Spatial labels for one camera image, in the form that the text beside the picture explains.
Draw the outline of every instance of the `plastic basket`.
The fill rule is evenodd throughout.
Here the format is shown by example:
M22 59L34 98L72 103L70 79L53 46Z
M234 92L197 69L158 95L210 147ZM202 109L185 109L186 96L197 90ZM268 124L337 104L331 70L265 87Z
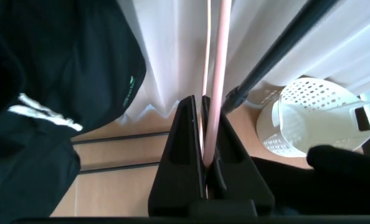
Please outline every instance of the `plastic basket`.
M355 109L370 107L345 88L317 78L300 78L286 86L257 120L257 135L271 152L305 157L316 145L359 148L370 138L360 131Z

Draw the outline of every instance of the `black fabric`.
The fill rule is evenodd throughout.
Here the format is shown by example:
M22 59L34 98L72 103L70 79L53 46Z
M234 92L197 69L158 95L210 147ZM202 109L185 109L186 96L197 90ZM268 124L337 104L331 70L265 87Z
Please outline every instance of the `black fabric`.
M0 0L0 223L53 212L80 169L70 138L121 116L145 72L115 0ZM8 112L20 93L83 130Z
M253 157L278 209L304 215L370 215L370 157L331 146L312 148L301 169Z

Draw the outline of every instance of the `light brown floor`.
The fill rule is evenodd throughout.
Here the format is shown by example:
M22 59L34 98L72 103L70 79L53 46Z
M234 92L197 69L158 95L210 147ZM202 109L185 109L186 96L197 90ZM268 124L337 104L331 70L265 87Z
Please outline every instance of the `light brown floor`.
M169 131L174 113L167 119L151 111L139 121L124 126L113 122L75 140ZM304 158L285 158L264 148L255 133L260 111L242 105L228 115L250 155L298 167L308 167ZM167 136L75 146L82 169L159 161ZM77 177L52 214L62 216L147 216L148 195L157 167L119 170Z

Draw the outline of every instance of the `pink cable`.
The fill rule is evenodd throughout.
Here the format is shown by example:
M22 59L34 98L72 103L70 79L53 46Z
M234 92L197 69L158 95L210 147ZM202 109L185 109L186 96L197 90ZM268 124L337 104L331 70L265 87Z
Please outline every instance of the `pink cable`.
M232 0L222 0L220 4L216 62L214 64L209 122L207 124L206 141L203 153L203 164L206 168L211 166L214 158L214 151L216 149L222 103L222 88L224 86L225 64L227 60L231 4Z
M207 0L207 39L206 39L206 57L204 59L203 83L202 83L202 96L207 92L207 75L209 73L209 59L210 59L210 39L211 39L211 0ZM203 126L202 116L199 118L199 139L200 147L203 150Z

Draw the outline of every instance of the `white stripe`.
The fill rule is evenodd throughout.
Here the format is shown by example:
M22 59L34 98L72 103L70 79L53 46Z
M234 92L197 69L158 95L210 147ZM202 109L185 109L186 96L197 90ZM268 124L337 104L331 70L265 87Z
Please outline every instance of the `white stripe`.
M9 107L8 111L23 115L23 116L27 116L30 118L44 119L56 125L68 126L70 128L73 128L76 131L81 131L83 129L83 126L81 126L80 124L74 123L72 119L70 118L65 119L61 114L53 112L48 107L42 106L40 103L29 98L24 93L21 93L19 95L19 100L27 106L14 105L14 106Z

